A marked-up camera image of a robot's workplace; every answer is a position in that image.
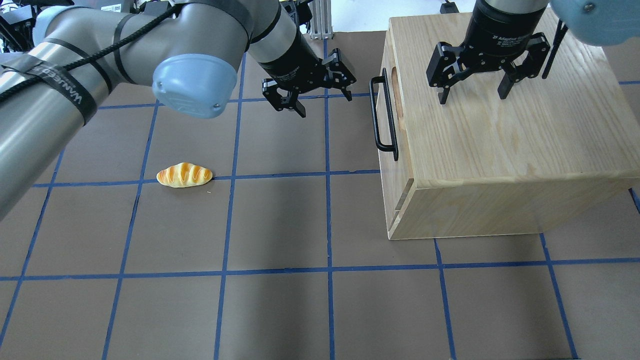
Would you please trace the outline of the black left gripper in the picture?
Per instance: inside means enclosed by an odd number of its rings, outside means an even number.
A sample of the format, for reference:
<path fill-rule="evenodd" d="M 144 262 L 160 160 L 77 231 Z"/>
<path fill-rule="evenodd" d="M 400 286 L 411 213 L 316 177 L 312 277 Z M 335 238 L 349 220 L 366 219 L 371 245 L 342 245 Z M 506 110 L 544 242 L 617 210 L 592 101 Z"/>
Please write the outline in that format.
<path fill-rule="evenodd" d="M 353 100 L 349 86 L 357 78 L 340 48 L 321 60 L 303 35 L 266 35 L 254 41 L 254 61 L 268 75 L 262 80 L 262 95 L 277 112 L 288 110 L 306 118 L 299 95 L 321 87 L 338 89 L 346 101 Z"/>

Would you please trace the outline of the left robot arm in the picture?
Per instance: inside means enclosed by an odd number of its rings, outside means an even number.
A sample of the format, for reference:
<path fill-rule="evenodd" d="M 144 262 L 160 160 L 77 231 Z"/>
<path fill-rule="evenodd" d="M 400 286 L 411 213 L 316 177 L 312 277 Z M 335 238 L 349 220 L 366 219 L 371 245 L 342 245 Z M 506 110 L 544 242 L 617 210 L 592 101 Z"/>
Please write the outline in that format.
<path fill-rule="evenodd" d="M 119 84 L 145 85 L 175 111 L 225 111 L 249 54 L 267 73 L 275 110 L 306 109 L 298 96 L 338 89 L 352 100 L 352 66 L 336 48 L 321 59 L 278 0 L 177 0 L 153 17 L 51 6 L 35 47 L 1 63 L 1 216 L 5 218 Z"/>

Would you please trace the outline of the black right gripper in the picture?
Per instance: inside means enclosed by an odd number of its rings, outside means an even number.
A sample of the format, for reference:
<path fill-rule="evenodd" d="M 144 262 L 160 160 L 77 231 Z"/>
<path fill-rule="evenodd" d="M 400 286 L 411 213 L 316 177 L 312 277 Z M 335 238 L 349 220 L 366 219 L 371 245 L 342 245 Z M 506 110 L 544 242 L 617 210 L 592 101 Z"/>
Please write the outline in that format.
<path fill-rule="evenodd" d="M 543 14 L 541 0 L 477 0 L 462 45 L 438 42 L 426 70 L 428 84 L 441 89 L 445 105 L 451 88 L 472 74 L 465 63 L 511 61 L 522 53 L 521 64 L 506 63 L 497 93 L 505 100 L 515 84 L 539 75 L 551 46 L 543 32 L 534 30 Z"/>

